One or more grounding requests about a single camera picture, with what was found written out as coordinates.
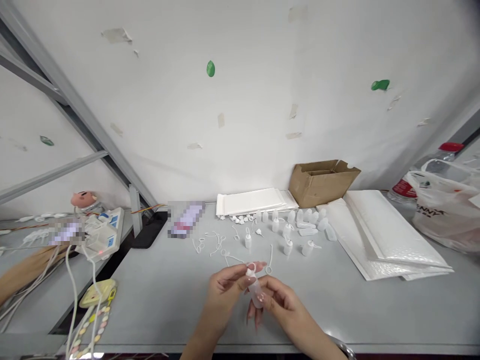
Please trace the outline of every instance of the cardboard box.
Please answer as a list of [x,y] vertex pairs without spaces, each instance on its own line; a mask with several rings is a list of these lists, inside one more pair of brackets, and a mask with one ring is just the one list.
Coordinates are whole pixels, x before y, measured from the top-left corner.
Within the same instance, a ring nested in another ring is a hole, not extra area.
[[300,208],[313,208],[343,197],[360,172],[342,160],[296,164],[288,190]]

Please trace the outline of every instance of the bottle cap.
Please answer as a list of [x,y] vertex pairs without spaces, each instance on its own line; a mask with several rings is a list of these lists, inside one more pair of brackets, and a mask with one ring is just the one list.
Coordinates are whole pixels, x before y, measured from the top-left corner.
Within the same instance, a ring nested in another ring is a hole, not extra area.
[[450,151],[450,152],[458,153],[464,147],[465,147],[465,145],[457,143],[457,142],[444,142],[442,145],[440,145],[439,149],[444,150],[444,151]]

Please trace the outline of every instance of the product label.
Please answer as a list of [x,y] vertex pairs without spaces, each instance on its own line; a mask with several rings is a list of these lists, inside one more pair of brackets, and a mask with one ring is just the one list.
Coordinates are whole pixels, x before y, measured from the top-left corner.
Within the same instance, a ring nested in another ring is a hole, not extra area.
[[403,177],[398,184],[396,184],[392,190],[396,192],[397,194],[400,194],[406,198],[416,198],[417,193],[415,190],[412,188],[412,186],[409,184],[407,180],[405,180],[405,177]]

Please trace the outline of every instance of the white plastic bag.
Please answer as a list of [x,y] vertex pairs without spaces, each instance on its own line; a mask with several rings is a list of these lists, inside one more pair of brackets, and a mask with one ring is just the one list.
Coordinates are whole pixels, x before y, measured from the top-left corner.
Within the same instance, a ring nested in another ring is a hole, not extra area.
[[[426,171],[431,162],[445,163],[446,175],[456,181]],[[433,159],[406,178],[417,195],[415,227],[446,247],[480,252],[480,207],[471,200],[480,194],[480,171]]]

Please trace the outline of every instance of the white padded envelope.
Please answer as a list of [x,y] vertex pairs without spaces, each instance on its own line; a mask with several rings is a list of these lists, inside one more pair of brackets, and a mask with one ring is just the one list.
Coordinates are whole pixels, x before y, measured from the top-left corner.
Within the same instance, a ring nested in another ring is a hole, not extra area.
[[451,269],[380,191],[347,191],[344,199],[371,245],[372,256],[400,264]]
[[338,235],[338,242],[367,281],[410,274],[453,272],[453,270],[434,266],[369,259],[367,247],[370,246],[370,243],[361,226],[355,221],[347,203],[343,199],[338,199],[328,205],[321,205],[321,207],[325,207],[327,210],[328,221]]

